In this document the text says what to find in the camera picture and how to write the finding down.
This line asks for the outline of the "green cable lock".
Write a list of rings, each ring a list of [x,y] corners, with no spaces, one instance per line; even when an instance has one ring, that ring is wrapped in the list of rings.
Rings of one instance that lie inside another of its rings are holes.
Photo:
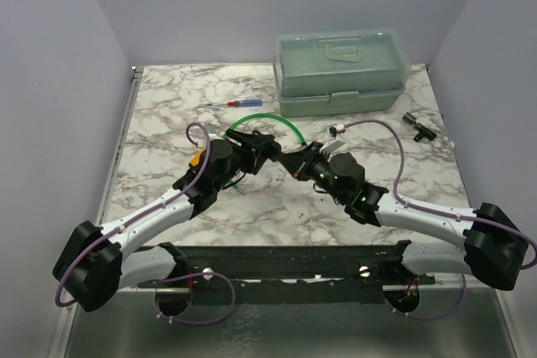
[[[300,129],[289,119],[275,113],[257,112],[239,117],[229,127],[222,127],[217,136],[225,138],[227,129],[241,132],[259,130],[263,134],[274,135],[284,151],[290,151],[305,143],[305,137]]]

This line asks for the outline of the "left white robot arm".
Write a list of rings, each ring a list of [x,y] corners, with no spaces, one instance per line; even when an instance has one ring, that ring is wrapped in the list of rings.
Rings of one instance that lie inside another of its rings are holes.
[[[224,138],[205,137],[206,146],[155,201],[121,219],[96,226],[80,223],[71,232],[52,271],[58,281],[55,304],[71,302],[91,312],[126,282],[127,262],[147,241],[207,210],[236,173],[257,174],[281,147],[274,136],[229,129]]]

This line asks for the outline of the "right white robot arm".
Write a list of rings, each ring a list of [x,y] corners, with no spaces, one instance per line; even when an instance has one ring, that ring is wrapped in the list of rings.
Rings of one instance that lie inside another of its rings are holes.
[[[356,222],[439,239],[456,253],[461,272],[492,288],[514,289],[529,243],[496,205],[483,203],[477,209],[418,205],[367,182],[364,167],[350,153],[331,157],[321,151],[319,143],[279,153],[275,159],[295,179],[314,181]]]

